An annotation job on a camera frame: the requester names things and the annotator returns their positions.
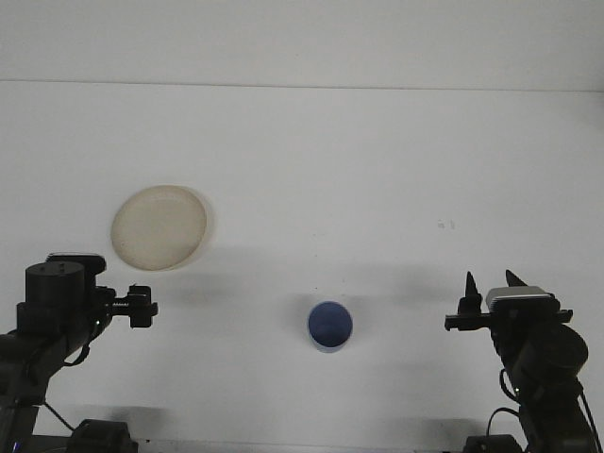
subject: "blue cup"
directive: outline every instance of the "blue cup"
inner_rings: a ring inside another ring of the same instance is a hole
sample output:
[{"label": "blue cup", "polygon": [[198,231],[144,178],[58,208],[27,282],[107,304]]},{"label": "blue cup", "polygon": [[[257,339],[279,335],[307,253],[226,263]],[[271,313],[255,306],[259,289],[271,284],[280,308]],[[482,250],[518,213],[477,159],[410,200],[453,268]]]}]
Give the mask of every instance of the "blue cup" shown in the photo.
[{"label": "blue cup", "polygon": [[323,352],[335,352],[352,334],[352,317],[337,302],[322,302],[309,315],[309,334]]}]

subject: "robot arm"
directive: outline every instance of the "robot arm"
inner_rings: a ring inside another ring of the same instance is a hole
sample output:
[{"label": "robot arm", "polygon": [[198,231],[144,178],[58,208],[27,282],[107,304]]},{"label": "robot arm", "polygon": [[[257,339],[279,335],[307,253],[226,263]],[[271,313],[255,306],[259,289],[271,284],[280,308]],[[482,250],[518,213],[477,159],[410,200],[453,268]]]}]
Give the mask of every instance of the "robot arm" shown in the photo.
[{"label": "robot arm", "polygon": [[[587,345],[564,324],[573,312],[561,310],[554,294],[528,286],[510,271],[507,280],[509,287],[489,291],[489,311],[482,312],[482,296],[468,273],[465,297],[458,313],[446,316],[445,328],[491,330],[495,351],[512,383],[513,398],[520,405],[528,451],[597,453],[596,434],[578,402],[583,388],[577,374],[587,361]],[[471,437],[464,451],[500,451],[503,444],[511,451],[510,442],[511,436]]]},{"label": "robot arm", "polygon": [[[132,327],[150,327],[158,305],[151,290],[131,286],[116,298],[97,287],[106,269],[98,255],[55,254],[25,271],[25,302],[17,305],[17,328],[0,335],[0,451],[17,453],[31,437],[50,378],[63,366],[81,363],[89,345],[114,315]],[[78,349],[74,363],[65,360]]]}]

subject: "beige plate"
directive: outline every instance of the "beige plate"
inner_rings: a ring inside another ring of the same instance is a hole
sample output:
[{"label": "beige plate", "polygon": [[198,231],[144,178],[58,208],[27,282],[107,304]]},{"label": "beige plate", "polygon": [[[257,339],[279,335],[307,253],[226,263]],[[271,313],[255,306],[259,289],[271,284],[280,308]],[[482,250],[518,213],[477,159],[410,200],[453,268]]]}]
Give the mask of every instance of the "beige plate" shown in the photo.
[{"label": "beige plate", "polygon": [[113,220],[111,241],[131,266],[169,269],[193,254],[207,223],[204,205],[194,193],[178,186],[155,186],[124,203]]}]

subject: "white wall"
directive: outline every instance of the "white wall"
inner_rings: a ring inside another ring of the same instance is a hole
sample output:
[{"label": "white wall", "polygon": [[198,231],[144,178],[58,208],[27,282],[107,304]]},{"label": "white wall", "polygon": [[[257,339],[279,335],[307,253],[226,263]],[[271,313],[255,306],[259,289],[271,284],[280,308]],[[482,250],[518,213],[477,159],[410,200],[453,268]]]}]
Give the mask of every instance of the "white wall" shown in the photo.
[{"label": "white wall", "polygon": [[[604,96],[595,93],[0,84],[2,328],[49,251],[104,254],[100,281],[150,284],[156,324],[117,321],[53,380],[74,420],[138,437],[453,448],[503,403],[488,332],[446,333],[464,273],[512,268],[576,310],[596,417]],[[145,273],[109,226],[140,188],[211,202],[199,260]],[[304,325],[347,305],[331,355]],[[42,431],[60,431],[49,417]]]},{"label": "white wall", "polygon": [[599,0],[0,2],[0,79],[604,90]]},{"label": "white wall", "polygon": [[[0,328],[27,265],[101,253],[99,282],[151,285],[160,316],[51,382],[73,423],[455,449],[506,400],[488,332],[444,317],[467,270],[486,293],[511,268],[575,309],[601,420],[602,21],[598,1],[0,1]],[[109,228],[161,183],[215,228],[187,267],[140,272]],[[355,321],[331,355],[305,332],[326,299]]]}]

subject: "black cable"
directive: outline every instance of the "black cable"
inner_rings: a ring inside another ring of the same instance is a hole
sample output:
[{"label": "black cable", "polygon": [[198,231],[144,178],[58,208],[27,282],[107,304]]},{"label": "black cable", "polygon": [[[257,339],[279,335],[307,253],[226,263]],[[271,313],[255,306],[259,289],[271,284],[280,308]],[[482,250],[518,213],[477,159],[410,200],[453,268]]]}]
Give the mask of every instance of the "black cable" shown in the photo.
[{"label": "black cable", "polygon": [[63,363],[63,366],[77,366],[79,365],[81,362],[83,362],[84,360],[86,360],[86,358],[88,357],[88,355],[91,352],[91,347],[90,347],[90,342],[87,342],[86,344],[84,344],[82,346],[82,350],[79,353],[79,356],[77,356],[77,359],[75,359],[73,362],[68,362],[65,361]]},{"label": "black cable", "polygon": [[57,411],[55,411],[55,410],[53,409],[53,407],[52,407],[50,404],[48,404],[46,401],[44,401],[44,406],[45,406],[45,407],[46,407],[46,408],[47,408],[49,411],[51,411],[51,412],[52,412],[52,414],[53,414],[53,415],[55,415],[55,416],[56,416],[56,417],[57,417],[57,418],[60,420],[60,422],[61,422],[63,425],[65,425],[65,427],[67,427],[67,429],[69,429],[70,431],[75,431],[75,430],[76,430],[76,429],[75,429],[74,427],[72,427],[72,426],[71,426],[69,423],[67,423],[67,421],[66,421],[66,420],[65,420],[63,417],[61,417],[61,416],[60,416],[60,414],[59,414]]},{"label": "black cable", "polygon": [[516,398],[516,396],[512,392],[510,392],[510,389],[508,389],[508,386],[506,385],[506,381],[504,379],[505,372],[506,372],[505,368],[502,368],[501,371],[499,372],[499,385],[501,386],[501,390],[503,391],[503,393],[506,394],[506,396],[510,400],[517,403],[518,398]]},{"label": "black cable", "polygon": [[587,414],[587,418],[589,419],[589,424],[592,427],[592,432],[594,433],[594,439],[596,439],[597,451],[602,453],[602,444],[600,443],[600,437],[597,435],[596,423],[594,423],[594,417],[592,416],[592,412],[589,409],[589,404],[587,404],[585,392],[581,392],[580,396],[581,401],[583,402],[583,407],[585,408],[585,413]]},{"label": "black cable", "polygon": [[489,418],[489,423],[487,424],[487,437],[489,437],[491,435],[491,424],[493,423],[493,417],[495,417],[500,412],[507,412],[507,413],[510,413],[511,415],[514,415],[515,417],[520,416],[520,414],[517,411],[515,411],[514,409],[510,409],[510,408],[495,409],[493,411],[493,413],[491,414],[491,417]]}]

